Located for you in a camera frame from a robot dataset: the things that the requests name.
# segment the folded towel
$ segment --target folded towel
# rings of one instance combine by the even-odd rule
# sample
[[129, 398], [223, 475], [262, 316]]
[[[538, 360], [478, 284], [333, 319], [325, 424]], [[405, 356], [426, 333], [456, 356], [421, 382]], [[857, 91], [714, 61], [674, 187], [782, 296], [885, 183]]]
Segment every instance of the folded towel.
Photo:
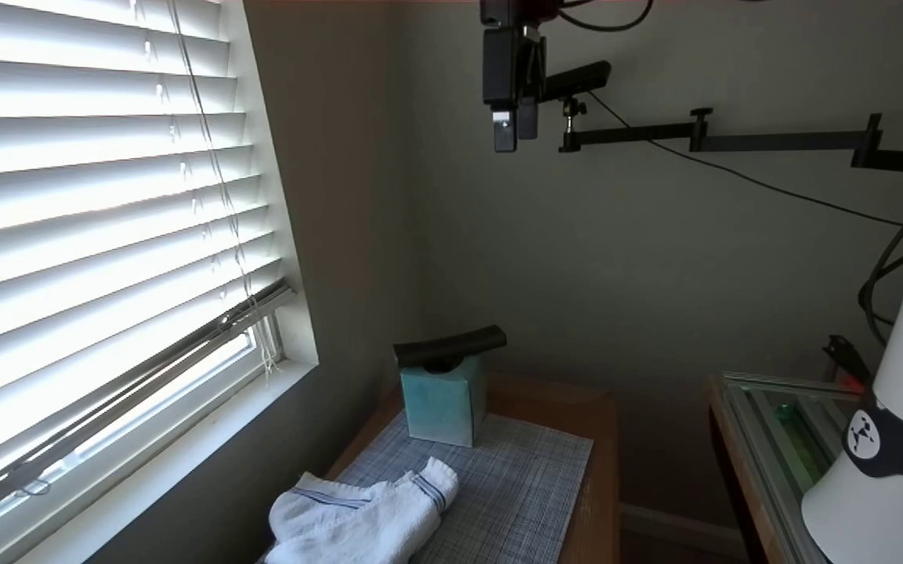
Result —
[[390, 564], [439, 528], [441, 510], [456, 495], [456, 474], [430, 456], [421, 474], [370, 490], [325, 483], [309, 474], [270, 508], [277, 545], [266, 564]]

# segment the window blinds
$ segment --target window blinds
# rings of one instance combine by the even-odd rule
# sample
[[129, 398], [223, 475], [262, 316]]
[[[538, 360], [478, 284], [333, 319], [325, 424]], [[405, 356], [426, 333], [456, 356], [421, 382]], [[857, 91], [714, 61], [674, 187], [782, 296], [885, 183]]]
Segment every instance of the window blinds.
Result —
[[210, 0], [0, 0], [0, 469], [282, 278]]

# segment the small box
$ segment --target small box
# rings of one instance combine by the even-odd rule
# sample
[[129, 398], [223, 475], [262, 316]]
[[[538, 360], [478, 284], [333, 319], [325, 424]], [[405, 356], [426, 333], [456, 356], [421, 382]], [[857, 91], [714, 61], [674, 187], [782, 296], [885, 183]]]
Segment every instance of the small box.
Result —
[[405, 366], [401, 403], [415, 439], [475, 444], [487, 411], [487, 376], [478, 356], [465, 356], [444, 372]]

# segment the wall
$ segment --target wall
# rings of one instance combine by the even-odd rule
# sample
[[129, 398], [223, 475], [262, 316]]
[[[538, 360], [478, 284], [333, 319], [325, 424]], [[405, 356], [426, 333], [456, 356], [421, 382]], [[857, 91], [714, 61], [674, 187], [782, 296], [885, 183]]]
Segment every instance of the wall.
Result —
[[255, 560], [266, 508], [325, 469], [416, 336], [416, 271], [398, 164], [395, 14], [382, 6], [250, 0], [319, 371], [95, 560]]
[[[621, 23], [638, 0], [598, 0]], [[488, 151], [475, 3], [401, 9], [426, 316], [500, 322], [499, 371], [598, 382], [621, 398], [625, 501], [730, 522], [705, 428], [722, 371], [819, 380], [822, 343], [876, 351], [857, 289], [892, 228], [782, 200], [650, 143], [562, 157], [558, 107], [510, 157]], [[863, 129], [903, 146], [898, 0], [658, 0], [633, 34], [542, 25], [548, 68], [613, 66], [598, 91], [631, 123], [714, 107], [712, 132]], [[613, 125], [593, 100], [584, 129]], [[903, 218], [903, 176], [848, 154], [712, 157], [803, 194]]]

